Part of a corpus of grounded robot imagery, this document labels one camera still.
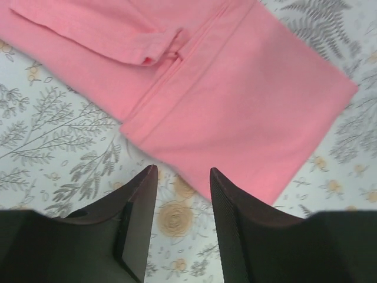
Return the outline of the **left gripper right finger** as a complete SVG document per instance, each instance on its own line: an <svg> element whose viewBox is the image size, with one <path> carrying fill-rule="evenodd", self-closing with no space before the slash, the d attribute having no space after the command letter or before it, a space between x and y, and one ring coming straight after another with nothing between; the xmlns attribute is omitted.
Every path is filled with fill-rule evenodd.
<svg viewBox="0 0 377 283"><path fill-rule="evenodd" d="M302 219L210 172L225 282L375 282L376 212L318 212Z"/></svg>

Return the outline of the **pink t shirt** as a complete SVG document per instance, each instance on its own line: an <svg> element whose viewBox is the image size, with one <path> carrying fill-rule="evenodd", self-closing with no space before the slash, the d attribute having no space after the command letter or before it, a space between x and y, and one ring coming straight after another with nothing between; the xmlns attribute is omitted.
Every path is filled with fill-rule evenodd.
<svg viewBox="0 0 377 283"><path fill-rule="evenodd" d="M205 197L272 204L358 90L259 1L2 1L1 39Z"/></svg>

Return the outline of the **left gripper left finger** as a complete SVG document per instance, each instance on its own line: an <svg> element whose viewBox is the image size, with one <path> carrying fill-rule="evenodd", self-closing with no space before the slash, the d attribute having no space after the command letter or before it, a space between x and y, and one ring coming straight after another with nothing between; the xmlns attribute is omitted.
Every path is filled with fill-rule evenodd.
<svg viewBox="0 0 377 283"><path fill-rule="evenodd" d="M1 211L2 282L143 282L157 194L148 166L65 218Z"/></svg>

